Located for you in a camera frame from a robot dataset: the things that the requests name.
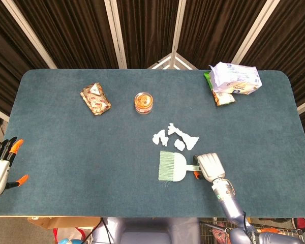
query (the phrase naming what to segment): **table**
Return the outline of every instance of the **table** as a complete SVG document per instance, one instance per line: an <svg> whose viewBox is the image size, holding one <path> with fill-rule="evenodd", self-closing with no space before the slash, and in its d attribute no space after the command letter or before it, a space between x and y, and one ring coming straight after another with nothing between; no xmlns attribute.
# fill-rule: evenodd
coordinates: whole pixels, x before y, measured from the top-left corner
<svg viewBox="0 0 305 244"><path fill-rule="evenodd" d="M206 180L188 172L158 181L153 134L174 123L200 137L183 155L218 153L238 202L252 217L305 217L305 135L288 78L260 71L263 86L217 107L204 71L31 70L20 84L5 138L25 143L0 197L0 216L220 217ZM93 116L81 90L100 82L111 109ZM134 97L149 92L149 115Z"/></svg>

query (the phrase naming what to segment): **hand brush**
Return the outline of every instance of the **hand brush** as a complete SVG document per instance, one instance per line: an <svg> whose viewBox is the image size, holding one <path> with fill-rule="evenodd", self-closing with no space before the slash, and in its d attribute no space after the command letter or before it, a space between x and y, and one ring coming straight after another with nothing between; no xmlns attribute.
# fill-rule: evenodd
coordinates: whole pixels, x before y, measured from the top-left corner
<svg viewBox="0 0 305 244"><path fill-rule="evenodd" d="M199 166L187 165L182 154L170 151L161 151L159 158L158 180L180 181L187 171L201 171Z"/></svg>

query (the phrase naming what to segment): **white paper piece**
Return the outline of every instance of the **white paper piece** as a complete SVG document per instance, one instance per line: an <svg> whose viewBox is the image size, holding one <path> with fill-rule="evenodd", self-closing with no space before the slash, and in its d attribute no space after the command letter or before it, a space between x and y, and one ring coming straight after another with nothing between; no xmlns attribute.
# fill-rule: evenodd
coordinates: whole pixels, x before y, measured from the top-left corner
<svg viewBox="0 0 305 244"><path fill-rule="evenodd" d="M157 134L154 134L154 136L152 137L152 141L154 142L154 144L158 145L159 141L162 142L163 146L167 146L167 141L168 141L168 137L165 136L165 130L161 130L160 132L158 132Z"/></svg>
<svg viewBox="0 0 305 244"><path fill-rule="evenodd" d="M175 141L174 146L175 146L178 150L180 150L180 151L183 151L184 148L185 148L184 142L182 142L182 141L179 140L179 139L177 139L177 140Z"/></svg>
<svg viewBox="0 0 305 244"><path fill-rule="evenodd" d="M256 67L225 64L210 66L212 88L220 93L250 94L262 86Z"/></svg>
<svg viewBox="0 0 305 244"><path fill-rule="evenodd" d="M187 149L190 151L194 145L197 143L197 141L199 140L199 137L193 137L190 136L184 132L182 132L181 130L179 130L178 128L176 128L174 126L173 123L169 123L169 127L168 127L168 135L172 135L176 133L177 135L179 135L180 137L182 137L183 141L185 142Z"/></svg>

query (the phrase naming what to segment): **green bristle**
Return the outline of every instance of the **green bristle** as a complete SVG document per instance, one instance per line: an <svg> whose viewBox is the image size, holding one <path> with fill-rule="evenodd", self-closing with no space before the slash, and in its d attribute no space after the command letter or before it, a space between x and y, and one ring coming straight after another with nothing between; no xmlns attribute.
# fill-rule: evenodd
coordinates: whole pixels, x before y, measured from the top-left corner
<svg viewBox="0 0 305 244"><path fill-rule="evenodd" d="M169 151L161 151L159 158L158 180L173 181L174 171L174 153Z"/></svg>

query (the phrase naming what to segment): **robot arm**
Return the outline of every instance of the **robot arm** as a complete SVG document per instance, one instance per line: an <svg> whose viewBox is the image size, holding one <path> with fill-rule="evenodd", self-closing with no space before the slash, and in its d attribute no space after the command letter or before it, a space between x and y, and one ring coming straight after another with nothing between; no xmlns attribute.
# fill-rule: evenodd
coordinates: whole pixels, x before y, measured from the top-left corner
<svg viewBox="0 0 305 244"><path fill-rule="evenodd" d="M238 205L235 190L229 180L225 179L225 170L217 154L204 154L195 158L200 165L203 176L213 183L212 189L229 222L234 228L229 233L232 244L303 244L299 239L276 233L258 233L252 224L245 218L245 213Z"/></svg>
<svg viewBox="0 0 305 244"><path fill-rule="evenodd" d="M4 192L5 189L19 187L23 185L28 179L28 175L24 175L18 181L7 182L10 167L12 166L19 148L23 144L23 140L19 140L13 145L16 139L17 137L13 137L9 141L4 140L0 143L0 195Z"/></svg>

